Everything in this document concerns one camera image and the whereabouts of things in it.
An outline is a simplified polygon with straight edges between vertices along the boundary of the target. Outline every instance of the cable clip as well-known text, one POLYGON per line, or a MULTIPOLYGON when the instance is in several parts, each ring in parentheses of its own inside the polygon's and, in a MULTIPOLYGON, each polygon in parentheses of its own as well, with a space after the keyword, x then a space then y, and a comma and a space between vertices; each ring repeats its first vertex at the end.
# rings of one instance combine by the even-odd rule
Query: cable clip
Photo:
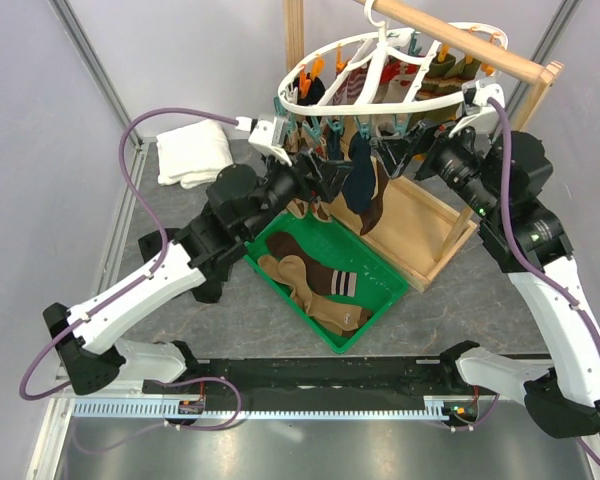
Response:
POLYGON ((151 269, 150 269, 150 268, 147 268, 147 269, 144 271, 143 275, 145 276, 145 278, 146 278, 147 280, 153 280, 153 272, 151 271, 151 269))
POLYGON ((91 321, 91 317, 87 312, 82 312, 80 315, 78 315, 78 318, 84 323, 89 323, 91 321))

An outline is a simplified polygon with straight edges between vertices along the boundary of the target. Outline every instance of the navy sock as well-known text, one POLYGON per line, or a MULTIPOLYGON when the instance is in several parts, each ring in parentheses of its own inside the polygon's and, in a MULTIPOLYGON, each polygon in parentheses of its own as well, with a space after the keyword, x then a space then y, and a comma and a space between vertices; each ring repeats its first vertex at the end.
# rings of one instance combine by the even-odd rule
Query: navy sock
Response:
POLYGON ((371 198, 376 188, 376 175, 371 163, 371 146, 360 132, 351 137, 349 158, 353 162, 353 170, 342 186, 347 208, 360 215, 371 206, 371 198))

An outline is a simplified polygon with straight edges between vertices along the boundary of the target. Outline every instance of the wooden drying stand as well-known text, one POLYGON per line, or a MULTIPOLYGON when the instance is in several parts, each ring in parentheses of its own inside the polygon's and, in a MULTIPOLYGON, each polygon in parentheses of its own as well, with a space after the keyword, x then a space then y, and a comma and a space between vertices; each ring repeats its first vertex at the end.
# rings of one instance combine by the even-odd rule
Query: wooden drying stand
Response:
MULTIPOLYGON (((283 1, 287 70, 291 70, 305 56, 303 0, 283 1)), ((514 130, 528 127, 563 68, 558 62, 538 65, 399 0, 375 0, 373 9, 530 84, 533 88, 513 119, 514 130)), ((350 136, 345 134, 346 144, 350 136)), ((389 183, 384 204, 380 223, 361 238, 423 292, 477 228, 471 221, 473 212, 465 207, 458 213, 404 177, 389 183)), ((331 205, 331 213, 355 233, 360 231, 360 219, 346 208, 341 196, 331 205)))

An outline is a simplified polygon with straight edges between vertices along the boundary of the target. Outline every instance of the wooden rod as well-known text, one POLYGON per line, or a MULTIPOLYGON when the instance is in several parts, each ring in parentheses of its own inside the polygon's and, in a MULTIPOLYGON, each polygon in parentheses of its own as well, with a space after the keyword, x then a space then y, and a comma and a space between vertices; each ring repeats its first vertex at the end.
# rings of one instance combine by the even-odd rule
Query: wooden rod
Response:
POLYGON ((287 72, 304 58, 304 1, 283 0, 287 72))
MULTIPOLYGON (((364 5, 365 0, 354 0, 364 5)), ((494 66, 523 82, 535 85, 544 67, 515 53, 502 50, 476 35, 471 35, 448 23, 402 3, 400 0, 375 0, 373 9, 419 32, 457 48, 483 63, 494 66)))

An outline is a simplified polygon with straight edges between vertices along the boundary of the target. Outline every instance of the white wall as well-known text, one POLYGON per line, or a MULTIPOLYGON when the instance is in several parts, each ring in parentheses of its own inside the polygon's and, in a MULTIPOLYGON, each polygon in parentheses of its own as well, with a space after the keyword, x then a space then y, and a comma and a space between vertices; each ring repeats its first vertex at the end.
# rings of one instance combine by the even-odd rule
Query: white wall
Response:
MULTIPOLYGON (((120 128, 46 0, 0 1, 0 480, 24 478, 46 402, 18 397, 42 310, 87 298, 121 195, 120 128)), ((52 355, 32 382, 52 384, 52 355)))
MULTIPOLYGON (((273 111, 272 99, 285 74, 282 0, 70 3, 131 116, 165 106, 234 116, 273 111)), ((508 33, 512 51, 530 56, 560 1, 409 3, 448 21, 499 26, 508 33)), ((304 0, 304 5, 307 53, 370 31, 362 6, 351 0, 304 0)), ((503 86, 511 91, 515 83, 505 79, 503 86)), ((165 117, 139 131, 153 136, 190 122, 165 117)))
POLYGON ((567 229, 600 324, 600 0, 583 2, 551 58, 566 67, 530 127, 555 169, 541 198, 567 229))

